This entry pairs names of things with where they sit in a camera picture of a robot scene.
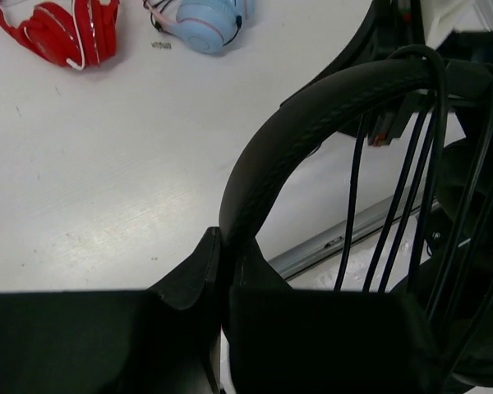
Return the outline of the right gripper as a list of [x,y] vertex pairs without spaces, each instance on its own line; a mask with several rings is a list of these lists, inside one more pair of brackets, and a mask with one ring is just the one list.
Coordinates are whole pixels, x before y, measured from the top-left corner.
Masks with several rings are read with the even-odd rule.
[[[373,1],[346,47],[305,86],[352,66],[385,59],[424,60],[436,76],[439,61],[435,55],[428,57],[405,49],[424,47],[425,43],[421,1]],[[367,143],[383,146],[400,138],[411,115],[422,109],[422,97],[422,93],[411,92],[370,110],[366,114],[370,122]]]

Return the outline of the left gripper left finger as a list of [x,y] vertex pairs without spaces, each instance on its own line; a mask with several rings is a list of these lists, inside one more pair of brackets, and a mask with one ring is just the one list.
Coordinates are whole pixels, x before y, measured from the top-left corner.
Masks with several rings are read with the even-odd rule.
[[217,393],[221,236],[145,290],[0,293],[0,393]]

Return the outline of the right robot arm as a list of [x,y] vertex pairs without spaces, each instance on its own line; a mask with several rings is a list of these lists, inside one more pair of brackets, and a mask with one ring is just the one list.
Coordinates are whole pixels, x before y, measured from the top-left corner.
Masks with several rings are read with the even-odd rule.
[[473,66],[493,64],[493,1],[373,1],[346,47],[312,82],[384,60],[410,44],[425,44],[443,57],[449,111],[465,134],[477,135],[488,82]]

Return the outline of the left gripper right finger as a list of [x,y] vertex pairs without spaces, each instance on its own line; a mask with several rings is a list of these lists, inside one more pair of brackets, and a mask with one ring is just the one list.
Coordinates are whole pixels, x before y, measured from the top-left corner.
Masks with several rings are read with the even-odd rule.
[[238,393],[437,393],[440,354],[410,295],[299,290],[249,244],[228,296]]

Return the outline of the black headset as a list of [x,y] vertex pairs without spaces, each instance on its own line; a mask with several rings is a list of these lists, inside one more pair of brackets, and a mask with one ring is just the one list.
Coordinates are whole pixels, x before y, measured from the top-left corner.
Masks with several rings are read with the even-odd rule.
[[[433,76],[420,59],[385,59],[350,67],[289,99],[256,132],[237,160],[219,210],[225,286],[237,258],[263,226],[299,164],[332,134],[357,129],[348,224],[353,224],[362,148],[370,110],[422,93],[411,115],[412,138],[379,243],[356,292],[405,294],[419,304],[440,354],[440,390],[493,388],[493,65],[477,135],[465,134],[449,111],[445,60]],[[342,259],[332,291],[344,287]]]

